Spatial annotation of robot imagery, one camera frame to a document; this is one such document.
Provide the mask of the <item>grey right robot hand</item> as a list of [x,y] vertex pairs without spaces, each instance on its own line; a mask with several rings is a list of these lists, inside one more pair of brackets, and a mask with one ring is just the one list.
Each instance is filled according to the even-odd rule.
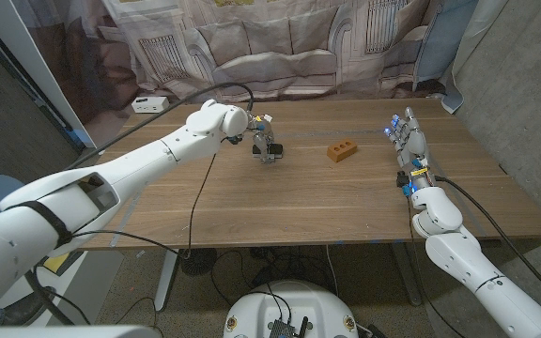
[[420,190],[433,186],[425,134],[421,131],[412,108],[407,107],[402,116],[393,115],[384,133],[393,144],[397,162],[409,178],[411,187]]

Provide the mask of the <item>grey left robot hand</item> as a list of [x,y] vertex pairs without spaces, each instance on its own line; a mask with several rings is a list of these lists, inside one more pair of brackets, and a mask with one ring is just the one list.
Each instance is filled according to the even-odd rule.
[[254,132],[253,135],[253,156],[258,157],[262,163],[275,161],[271,153],[271,145],[274,143],[271,128],[272,117],[270,115],[249,115],[248,129]]

